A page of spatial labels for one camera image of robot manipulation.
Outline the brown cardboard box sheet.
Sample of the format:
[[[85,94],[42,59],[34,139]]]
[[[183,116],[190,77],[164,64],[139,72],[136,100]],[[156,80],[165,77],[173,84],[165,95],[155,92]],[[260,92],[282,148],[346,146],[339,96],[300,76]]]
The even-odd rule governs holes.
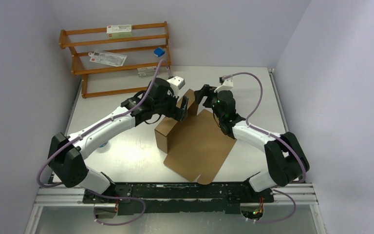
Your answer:
[[[164,165],[189,182],[202,185],[214,181],[235,140],[224,135],[213,113],[198,110],[193,90],[188,97],[187,117],[178,122],[165,117],[155,127],[158,149],[166,153]]]

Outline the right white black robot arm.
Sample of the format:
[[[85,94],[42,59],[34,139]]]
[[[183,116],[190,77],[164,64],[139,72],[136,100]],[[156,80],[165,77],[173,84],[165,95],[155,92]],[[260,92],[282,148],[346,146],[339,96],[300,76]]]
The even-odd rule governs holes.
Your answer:
[[[218,91],[205,84],[194,91],[195,102],[213,111],[218,126],[226,136],[246,142],[265,154],[266,168],[250,176],[243,195],[254,202],[262,191],[274,186],[286,186],[297,178],[304,178],[310,165],[297,137],[292,132],[277,134],[246,123],[236,112],[236,101],[228,90]]]

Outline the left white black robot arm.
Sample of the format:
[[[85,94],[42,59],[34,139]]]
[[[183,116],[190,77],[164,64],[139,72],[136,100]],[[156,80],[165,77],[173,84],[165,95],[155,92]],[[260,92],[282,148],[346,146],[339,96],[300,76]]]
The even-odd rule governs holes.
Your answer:
[[[115,184],[104,173],[85,164],[103,143],[118,134],[150,120],[153,115],[166,116],[176,121],[187,117],[188,97],[182,98],[177,107],[179,91],[185,80],[179,76],[169,79],[156,78],[147,90],[137,92],[126,99],[108,116],[89,127],[70,134],[54,135],[51,139],[48,165],[67,188],[80,186],[95,192],[104,203],[115,197]]]

